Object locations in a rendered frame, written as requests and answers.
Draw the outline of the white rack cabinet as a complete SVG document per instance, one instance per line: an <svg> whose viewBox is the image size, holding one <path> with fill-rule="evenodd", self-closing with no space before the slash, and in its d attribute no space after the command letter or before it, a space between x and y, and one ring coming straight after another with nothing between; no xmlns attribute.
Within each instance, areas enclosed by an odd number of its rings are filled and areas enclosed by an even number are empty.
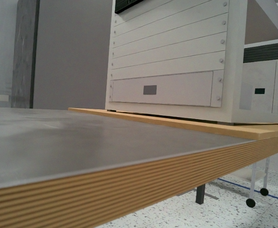
<svg viewBox="0 0 278 228"><path fill-rule="evenodd" d="M278 39L278 0L143 0L115 13L105 109L234 123L278 123L251 110L244 45Z"/></svg>

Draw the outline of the tan wooden board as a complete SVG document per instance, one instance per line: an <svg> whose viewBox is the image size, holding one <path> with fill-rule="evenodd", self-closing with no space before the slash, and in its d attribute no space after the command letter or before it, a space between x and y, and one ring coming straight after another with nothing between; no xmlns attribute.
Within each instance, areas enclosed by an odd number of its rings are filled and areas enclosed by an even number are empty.
<svg viewBox="0 0 278 228"><path fill-rule="evenodd" d="M234 126L218 125L217 121L144 114L137 112L109 112L100 109L68 108L70 111L82 112L112 118L126 119L156 125L183 128L213 134L228 135L253 140L264 140L278 137L278 126L265 126L275 123L234 123ZM263 126L262 126L263 125Z"/></svg>

